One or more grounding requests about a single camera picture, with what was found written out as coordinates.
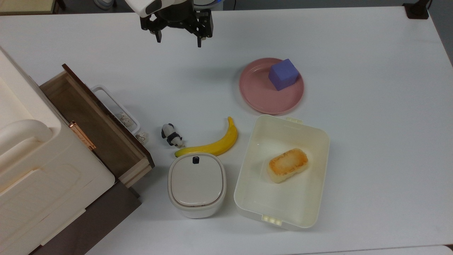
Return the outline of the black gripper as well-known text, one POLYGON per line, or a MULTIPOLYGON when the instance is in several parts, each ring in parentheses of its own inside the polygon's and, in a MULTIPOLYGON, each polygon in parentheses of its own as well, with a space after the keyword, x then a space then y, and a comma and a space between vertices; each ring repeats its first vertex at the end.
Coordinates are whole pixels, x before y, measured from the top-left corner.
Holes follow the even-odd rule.
POLYGON ((203 38, 213 36, 213 19, 210 9, 195 10, 192 0, 153 0, 140 14, 142 30, 148 30, 162 40, 166 27, 185 29, 197 37, 197 47, 202 47, 203 38))

